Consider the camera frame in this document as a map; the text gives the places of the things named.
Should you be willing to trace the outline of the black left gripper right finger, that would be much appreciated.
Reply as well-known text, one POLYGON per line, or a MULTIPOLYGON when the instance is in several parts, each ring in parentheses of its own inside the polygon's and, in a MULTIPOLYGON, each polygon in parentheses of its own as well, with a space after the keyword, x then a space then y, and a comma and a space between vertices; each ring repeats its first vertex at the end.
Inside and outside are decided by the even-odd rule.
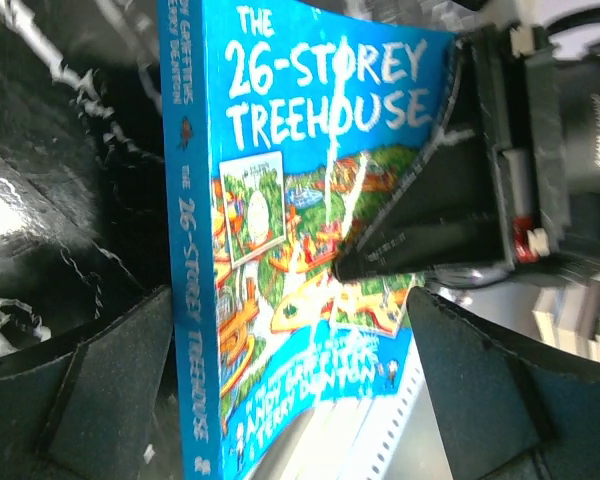
POLYGON ((600 479, 600 363, 416 287, 407 310, 456 479, 600 479))

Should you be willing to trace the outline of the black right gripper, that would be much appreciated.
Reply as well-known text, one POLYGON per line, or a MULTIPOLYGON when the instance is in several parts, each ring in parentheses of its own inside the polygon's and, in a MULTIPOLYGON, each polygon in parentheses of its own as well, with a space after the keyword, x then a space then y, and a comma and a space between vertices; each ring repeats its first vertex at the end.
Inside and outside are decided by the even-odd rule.
POLYGON ((504 271, 555 256, 570 224, 557 62, 540 27, 456 44, 455 111, 369 226, 337 257, 354 281, 436 268, 504 271))

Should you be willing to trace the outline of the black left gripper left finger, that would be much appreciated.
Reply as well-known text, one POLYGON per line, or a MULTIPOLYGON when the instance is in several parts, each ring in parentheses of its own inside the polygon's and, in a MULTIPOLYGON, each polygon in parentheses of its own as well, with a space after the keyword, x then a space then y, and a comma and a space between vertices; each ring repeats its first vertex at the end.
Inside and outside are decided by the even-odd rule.
POLYGON ((172 335, 163 286, 0 358, 0 479, 135 479, 172 335))

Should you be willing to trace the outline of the blue 26-storey treehouse book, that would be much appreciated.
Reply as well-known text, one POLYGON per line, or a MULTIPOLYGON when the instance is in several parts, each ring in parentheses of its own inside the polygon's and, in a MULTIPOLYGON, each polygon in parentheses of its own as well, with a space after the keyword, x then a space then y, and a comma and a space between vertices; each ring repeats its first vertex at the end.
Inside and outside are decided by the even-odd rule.
POLYGON ((158 25, 184 475, 245 479, 310 408, 422 380, 418 277, 332 264, 427 140, 453 36, 300 1, 158 25))

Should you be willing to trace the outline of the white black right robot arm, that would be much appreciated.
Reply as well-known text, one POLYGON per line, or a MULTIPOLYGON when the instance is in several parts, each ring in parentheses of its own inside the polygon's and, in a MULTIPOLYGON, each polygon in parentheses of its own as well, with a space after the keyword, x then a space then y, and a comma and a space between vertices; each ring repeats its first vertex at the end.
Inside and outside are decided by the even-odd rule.
POLYGON ((479 288, 599 272, 600 42, 560 60, 552 39, 600 23, 600 6, 547 25, 529 1, 456 1, 451 14, 462 31, 429 138, 334 276, 479 288))

